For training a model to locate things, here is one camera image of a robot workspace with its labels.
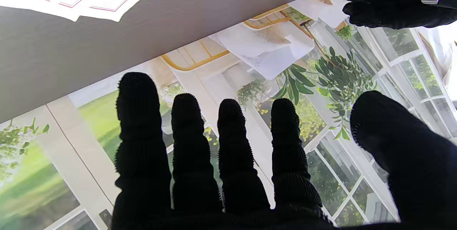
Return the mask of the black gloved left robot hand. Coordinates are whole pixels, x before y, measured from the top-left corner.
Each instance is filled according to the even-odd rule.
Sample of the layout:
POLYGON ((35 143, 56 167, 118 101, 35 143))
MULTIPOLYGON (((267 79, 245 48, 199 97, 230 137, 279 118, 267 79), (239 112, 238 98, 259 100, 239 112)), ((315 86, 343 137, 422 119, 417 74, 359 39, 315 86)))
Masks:
POLYGON ((456 21, 456 0, 346 0, 350 23, 369 28, 434 28, 456 21))

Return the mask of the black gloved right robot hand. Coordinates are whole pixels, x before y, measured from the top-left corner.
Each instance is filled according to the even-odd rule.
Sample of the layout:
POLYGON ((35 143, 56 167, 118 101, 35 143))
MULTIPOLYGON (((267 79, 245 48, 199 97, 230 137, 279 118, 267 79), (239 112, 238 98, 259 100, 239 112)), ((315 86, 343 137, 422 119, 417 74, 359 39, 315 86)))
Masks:
MULTIPOLYGON (((307 166, 299 117, 286 98, 271 110, 270 204, 253 167, 245 117, 237 101, 219 106, 219 173, 223 197, 210 163, 199 103, 188 93, 174 99, 173 171, 162 139, 160 102, 153 80, 124 74, 116 111, 121 144, 115 167, 121 189, 113 230, 333 230, 307 166)), ((400 222, 356 225, 349 230, 455 230, 456 145, 433 132, 395 100, 364 92, 350 116, 355 142, 388 173, 400 222)))

